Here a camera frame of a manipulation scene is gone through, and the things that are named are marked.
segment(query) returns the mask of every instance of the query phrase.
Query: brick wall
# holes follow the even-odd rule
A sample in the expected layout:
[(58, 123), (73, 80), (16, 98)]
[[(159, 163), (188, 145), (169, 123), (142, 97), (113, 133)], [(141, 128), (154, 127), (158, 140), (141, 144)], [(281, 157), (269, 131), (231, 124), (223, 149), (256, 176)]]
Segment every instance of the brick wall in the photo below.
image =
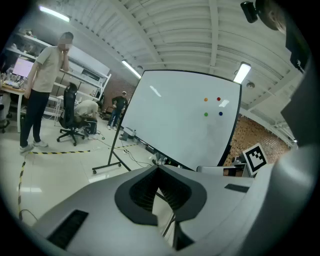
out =
[(231, 140), (231, 150), (224, 165), (230, 166), (231, 159), (243, 150), (260, 143), (269, 163), (274, 163), (281, 155), (290, 150), (286, 143), (257, 122), (239, 116)]
[(111, 72), (111, 78), (104, 89), (103, 110), (107, 109), (107, 107), (111, 107), (112, 98), (122, 95), (123, 91), (126, 91), (126, 99), (129, 100), (135, 91), (135, 87), (116, 73)]

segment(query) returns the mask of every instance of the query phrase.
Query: yellow and black tape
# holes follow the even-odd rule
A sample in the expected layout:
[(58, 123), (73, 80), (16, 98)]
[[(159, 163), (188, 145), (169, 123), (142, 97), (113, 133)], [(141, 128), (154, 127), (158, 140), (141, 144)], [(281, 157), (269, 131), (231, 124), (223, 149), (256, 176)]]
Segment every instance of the yellow and black tape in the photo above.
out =
[(132, 144), (132, 145), (126, 145), (126, 146), (115, 146), (116, 149), (120, 149), (120, 148), (126, 148), (126, 147), (131, 147), (131, 146), (135, 146), (138, 144)]
[(74, 154), (74, 153), (88, 153), (90, 150), (86, 151), (67, 151), (67, 152), (29, 152), (29, 154), (34, 155), (61, 155), (61, 154)]
[(20, 188), (22, 184), (22, 176), (24, 175), (24, 170), (25, 170), (25, 165), (26, 161), (23, 162), (22, 167), (21, 167), (21, 172), (20, 172), (20, 180), (19, 180), (19, 186), (18, 186), (18, 211), (19, 211), (19, 220), (22, 221), (22, 213), (21, 213), (21, 193), (20, 193)]

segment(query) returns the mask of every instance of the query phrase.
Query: whiteboard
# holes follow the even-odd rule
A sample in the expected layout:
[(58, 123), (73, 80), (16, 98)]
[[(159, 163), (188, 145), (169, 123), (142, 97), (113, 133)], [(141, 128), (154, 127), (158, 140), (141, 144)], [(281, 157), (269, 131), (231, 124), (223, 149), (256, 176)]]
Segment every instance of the whiteboard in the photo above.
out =
[(237, 123), (241, 91), (241, 84), (204, 73), (145, 71), (121, 126), (192, 170), (217, 166)]

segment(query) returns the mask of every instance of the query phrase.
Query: man in dark shirt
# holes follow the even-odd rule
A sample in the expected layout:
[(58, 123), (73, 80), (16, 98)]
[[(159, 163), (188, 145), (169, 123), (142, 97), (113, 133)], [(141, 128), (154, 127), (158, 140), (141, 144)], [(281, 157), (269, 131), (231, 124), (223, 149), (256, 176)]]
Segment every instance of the man in dark shirt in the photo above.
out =
[(121, 114), (121, 111), (124, 110), (128, 106), (128, 101), (126, 99), (127, 93), (125, 91), (122, 92), (122, 96), (118, 96), (112, 99), (112, 106), (114, 107), (114, 110), (112, 111), (111, 117), (108, 122), (108, 130), (110, 130), (110, 126), (113, 121), (113, 129), (117, 129), (117, 121)]

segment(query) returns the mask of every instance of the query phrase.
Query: black office chair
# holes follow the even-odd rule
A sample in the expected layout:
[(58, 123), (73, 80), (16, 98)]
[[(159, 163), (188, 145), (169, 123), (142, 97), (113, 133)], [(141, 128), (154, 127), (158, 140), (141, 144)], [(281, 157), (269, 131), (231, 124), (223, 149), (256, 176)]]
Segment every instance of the black office chair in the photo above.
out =
[(60, 142), (61, 138), (70, 135), (73, 138), (74, 146), (77, 145), (75, 135), (81, 136), (83, 140), (85, 139), (83, 134), (76, 132), (76, 129), (81, 127), (80, 123), (75, 122), (74, 117), (76, 93), (77, 86), (74, 83), (70, 83), (70, 85), (64, 90), (63, 112), (59, 118), (59, 123), (63, 128), (68, 130), (60, 129), (60, 133), (65, 132), (65, 134), (56, 139), (57, 142)]

